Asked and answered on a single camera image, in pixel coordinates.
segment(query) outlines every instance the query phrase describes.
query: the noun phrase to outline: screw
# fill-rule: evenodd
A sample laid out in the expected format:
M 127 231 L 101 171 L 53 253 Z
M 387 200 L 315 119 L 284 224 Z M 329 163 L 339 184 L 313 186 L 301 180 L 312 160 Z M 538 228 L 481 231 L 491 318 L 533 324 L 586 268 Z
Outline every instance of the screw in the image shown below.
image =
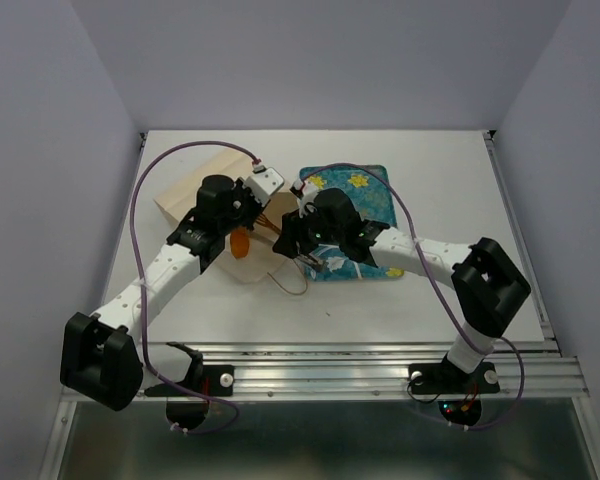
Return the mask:
M 498 383 L 498 374 L 495 370 L 487 370 L 484 372 L 484 379 L 489 385 Z
M 233 385 L 233 375 L 230 373 L 223 373 L 220 375 L 220 385 L 222 385 L 224 388 L 228 388 Z

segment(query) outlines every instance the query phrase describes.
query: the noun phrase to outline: paper bag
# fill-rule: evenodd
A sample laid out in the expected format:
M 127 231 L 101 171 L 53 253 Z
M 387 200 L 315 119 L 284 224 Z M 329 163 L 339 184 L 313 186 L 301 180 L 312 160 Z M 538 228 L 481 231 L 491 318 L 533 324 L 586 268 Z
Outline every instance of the paper bag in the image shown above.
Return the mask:
M 251 159 L 241 152 L 227 148 L 160 193 L 154 201 L 171 227 L 175 228 L 187 212 L 195 207 L 196 193 L 204 177 L 220 174 L 236 180 L 238 177 L 247 178 L 251 172 Z M 280 228 L 282 215 L 296 208 L 298 208 L 296 197 L 285 185 L 273 196 L 264 214 Z M 272 242 L 276 240 L 276 234 L 265 227 L 256 225 L 254 231 L 258 236 L 266 237 Z M 253 238 L 250 241 L 249 254 L 244 258 L 235 259 L 231 254 L 227 236 L 225 250 L 213 264 L 241 282 L 254 283 L 265 277 L 267 273 L 274 273 L 285 260 L 286 257 L 273 253 L 271 245 Z

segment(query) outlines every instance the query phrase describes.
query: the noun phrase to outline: teal cloth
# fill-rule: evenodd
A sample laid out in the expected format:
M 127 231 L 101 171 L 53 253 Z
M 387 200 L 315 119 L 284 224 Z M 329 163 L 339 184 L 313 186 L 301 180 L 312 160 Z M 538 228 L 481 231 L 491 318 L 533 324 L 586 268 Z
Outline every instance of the teal cloth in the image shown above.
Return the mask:
M 387 169 L 382 165 L 365 165 L 365 168 L 389 181 Z M 300 170 L 300 177 L 309 175 L 319 167 L 306 167 Z M 391 192 L 377 179 L 362 170 L 350 167 L 335 167 L 309 177 L 309 181 L 319 188 L 339 188 L 343 190 L 356 207 L 362 218 L 377 220 L 396 226 L 396 213 L 393 208 Z M 317 273 L 310 267 L 304 267 L 305 275 L 317 282 L 359 279 L 398 278 L 402 270 L 395 268 L 375 268 L 349 260 L 337 247 L 320 246 L 314 252 L 327 262 L 323 272 Z

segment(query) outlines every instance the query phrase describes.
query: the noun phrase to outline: gray wall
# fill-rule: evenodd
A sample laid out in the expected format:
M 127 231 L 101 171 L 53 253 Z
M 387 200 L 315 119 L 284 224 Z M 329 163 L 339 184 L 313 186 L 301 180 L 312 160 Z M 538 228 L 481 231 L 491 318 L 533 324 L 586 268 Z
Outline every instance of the gray wall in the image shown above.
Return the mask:
M 568 0 L 73 0 L 142 129 L 494 128 Z
M 69 3 L 0 1 L 0 479 L 37 475 L 63 327 L 99 298 L 137 147 Z
M 496 136 L 560 344 L 600 421 L 600 0 L 574 0 Z

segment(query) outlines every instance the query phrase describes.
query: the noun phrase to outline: white table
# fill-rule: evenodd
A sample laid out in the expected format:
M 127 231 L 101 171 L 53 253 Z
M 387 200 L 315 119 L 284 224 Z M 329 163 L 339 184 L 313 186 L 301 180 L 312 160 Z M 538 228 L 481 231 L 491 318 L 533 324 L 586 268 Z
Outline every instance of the white table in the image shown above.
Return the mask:
M 209 139 L 249 148 L 287 179 L 295 178 L 305 166 L 382 164 L 411 210 L 420 237 L 455 243 L 492 237 L 521 266 L 481 132 L 151 131 L 140 171 L 172 146 Z M 147 178 L 136 220 L 143 258 L 153 258 L 170 233 L 153 197 L 219 150 L 179 151 Z M 405 229 L 406 221 L 397 207 L 396 214 L 399 227 Z M 125 219 L 106 300 L 136 275 Z M 283 267 L 278 276 L 285 283 L 299 285 L 292 266 Z M 442 288 L 462 318 L 455 293 Z M 456 335 L 431 286 L 416 275 L 389 281 L 311 283 L 306 295 L 291 297 L 268 279 L 245 285 L 213 266 L 180 292 L 149 332 L 151 341 L 190 343 L 434 343 L 450 342 Z M 531 298 L 507 336 L 524 342 L 543 339 Z

